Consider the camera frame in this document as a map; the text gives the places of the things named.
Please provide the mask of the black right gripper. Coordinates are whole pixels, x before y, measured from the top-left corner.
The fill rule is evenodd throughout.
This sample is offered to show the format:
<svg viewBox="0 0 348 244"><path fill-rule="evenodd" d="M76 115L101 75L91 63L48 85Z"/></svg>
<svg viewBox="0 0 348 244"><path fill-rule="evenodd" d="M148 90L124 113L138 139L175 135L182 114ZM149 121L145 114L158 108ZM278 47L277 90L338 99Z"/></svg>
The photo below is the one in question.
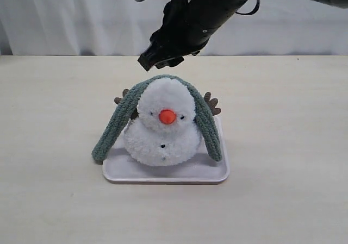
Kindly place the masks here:
<svg viewBox="0 0 348 244"><path fill-rule="evenodd" d="M162 26L138 63L151 68L176 67L183 56L197 54L210 37L248 0L170 0L164 8Z"/></svg>

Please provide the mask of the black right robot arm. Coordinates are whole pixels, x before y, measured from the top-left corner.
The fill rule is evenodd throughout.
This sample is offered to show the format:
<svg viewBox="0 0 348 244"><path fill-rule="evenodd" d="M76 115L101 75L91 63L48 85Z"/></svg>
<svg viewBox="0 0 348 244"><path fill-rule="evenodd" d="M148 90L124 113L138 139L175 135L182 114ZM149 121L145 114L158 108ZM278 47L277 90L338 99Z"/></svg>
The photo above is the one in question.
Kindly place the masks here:
<svg viewBox="0 0 348 244"><path fill-rule="evenodd" d="M175 67L187 55L197 55L206 46L210 37L248 0L169 0L163 9L161 27L150 37L149 47L140 54L139 64L149 71ZM311 0L342 9L347 0ZM260 7L248 12L255 14Z"/></svg>

